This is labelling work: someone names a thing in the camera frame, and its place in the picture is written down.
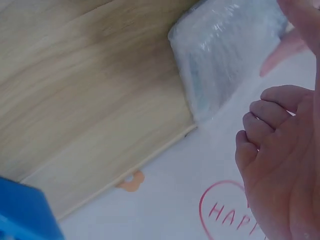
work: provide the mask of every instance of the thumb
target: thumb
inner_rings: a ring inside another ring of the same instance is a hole
[[[277,1],[288,20],[295,26],[302,39],[315,54],[316,79],[313,107],[314,117],[320,120],[320,11],[312,6],[310,0]]]

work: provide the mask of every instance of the finger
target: finger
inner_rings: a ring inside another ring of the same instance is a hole
[[[266,76],[285,59],[307,49],[308,46],[301,39],[301,35],[299,34],[299,32],[296,29],[292,29],[290,32],[286,33],[283,36],[279,45],[264,61],[260,69],[260,76]]]
[[[302,99],[312,93],[309,89],[294,85],[273,86],[263,91],[261,99],[276,103],[295,114]]]
[[[277,103],[263,100],[252,102],[250,112],[273,129],[277,129],[291,117],[290,113]]]
[[[244,130],[236,134],[235,143],[235,162],[242,175],[246,167],[256,159],[258,149],[254,144],[249,142]]]
[[[243,126],[249,142],[259,149],[264,139],[274,130],[264,121],[257,119],[251,112],[243,116]]]
[[[317,56],[320,54],[320,13],[309,0],[278,0],[288,20]]]

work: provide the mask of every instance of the hand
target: hand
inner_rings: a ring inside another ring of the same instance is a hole
[[[315,91],[265,90],[243,117],[235,160],[252,213],[270,240],[319,240],[320,12],[306,0],[278,3],[316,55]]]

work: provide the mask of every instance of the blue object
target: blue object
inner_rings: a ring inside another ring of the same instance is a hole
[[[0,240],[64,240],[42,191],[0,177]]]

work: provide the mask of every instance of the plastic-wrapped package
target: plastic-wrapped package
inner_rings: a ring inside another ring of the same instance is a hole
[[[279,42],[276,0],[202,0],[168,34],[197,123],[212,118]]]

